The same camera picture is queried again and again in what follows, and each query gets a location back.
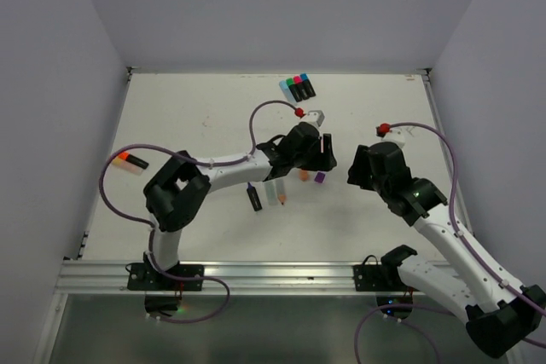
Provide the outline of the purple cap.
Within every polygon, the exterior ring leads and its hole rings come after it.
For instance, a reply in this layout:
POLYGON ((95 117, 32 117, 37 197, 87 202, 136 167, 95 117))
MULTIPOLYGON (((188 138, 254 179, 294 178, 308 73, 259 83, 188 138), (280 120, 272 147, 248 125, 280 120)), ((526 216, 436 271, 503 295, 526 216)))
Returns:
POLYGON ((325 177, 326 177, 326 174, 324 172, 319 171, 316 173, 314 181, 316 183, 323 183, 325 180, 325 177))

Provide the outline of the green pastel highlighter body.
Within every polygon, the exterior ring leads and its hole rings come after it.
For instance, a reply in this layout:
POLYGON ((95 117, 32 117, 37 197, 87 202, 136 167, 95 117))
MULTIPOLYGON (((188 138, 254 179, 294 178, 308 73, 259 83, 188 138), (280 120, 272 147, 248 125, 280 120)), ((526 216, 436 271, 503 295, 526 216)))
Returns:
POLYGON ((264 191, 269 206, 277 205, 278 198, 276 194, 276 186, 273 181, 264 182, 264 191))

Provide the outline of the purple black highlighter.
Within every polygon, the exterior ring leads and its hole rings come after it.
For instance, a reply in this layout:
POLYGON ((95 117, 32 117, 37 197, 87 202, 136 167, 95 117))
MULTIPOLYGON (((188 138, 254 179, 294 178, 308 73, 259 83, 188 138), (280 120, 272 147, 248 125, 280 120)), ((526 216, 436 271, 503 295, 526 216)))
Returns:
POLYGON ((254 211, 262 211, 263 206, 261 204, 261 201, 260 201, 260 198, 259 198, 259 195, 258 195, 258 191, 250 182, 247 184, 246 192, 247 192, 247 197, 249 198, 249 201, 251 203, 251 206, 252 206, 253 210, 254 211))

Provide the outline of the orange cap black highlighter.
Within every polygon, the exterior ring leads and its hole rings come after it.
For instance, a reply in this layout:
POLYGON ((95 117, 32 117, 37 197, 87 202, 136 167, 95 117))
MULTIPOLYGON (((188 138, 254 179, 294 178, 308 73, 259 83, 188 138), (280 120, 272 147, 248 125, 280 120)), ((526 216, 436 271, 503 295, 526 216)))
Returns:
POLYGON ((149 167, 149 163, 145 161, 144 159, 140 159, 137 156, 129 153, 129 152, 122 152, 117 155, 117 157, 131 165, 134 165, 142 170, 146 170, 149 167))

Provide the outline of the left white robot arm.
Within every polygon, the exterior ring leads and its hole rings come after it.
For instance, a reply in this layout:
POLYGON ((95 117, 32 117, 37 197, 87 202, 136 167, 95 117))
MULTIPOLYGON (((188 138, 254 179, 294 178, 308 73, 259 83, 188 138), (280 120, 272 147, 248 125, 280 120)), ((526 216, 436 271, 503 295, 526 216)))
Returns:
POLYGON ((305 121, 278 143, 259 143, 240 163, 228 156, 219 159, 221 166, 198 165, 185 158, 185 151, 179 154, 180 158, 170 158, 143 189, 154 222, 146 253, 150 264, 147 278, 161 290, 176 282, 182 230, 193 222, 208 194, 249 182, 280 179, 293 169, 329 172, 337 165, 332 136, 305 121))

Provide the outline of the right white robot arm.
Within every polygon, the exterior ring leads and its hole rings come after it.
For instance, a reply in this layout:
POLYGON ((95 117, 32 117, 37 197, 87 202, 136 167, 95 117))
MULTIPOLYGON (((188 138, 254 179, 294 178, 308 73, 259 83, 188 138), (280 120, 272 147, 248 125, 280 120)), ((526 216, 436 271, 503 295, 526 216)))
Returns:
POLYGON ((525 286, 459 220, 451 220, 446 197, 429 180, 411 175, 398 145, 358 146, 347 181, 379 194, 387 208, 427 239, 456 271, 455 276, 446 274, 401 245, 380 260, 384 286, 424 292, 457 317, 474 344, 491 358, 503 356, 538 328, 544 290, 525 286))

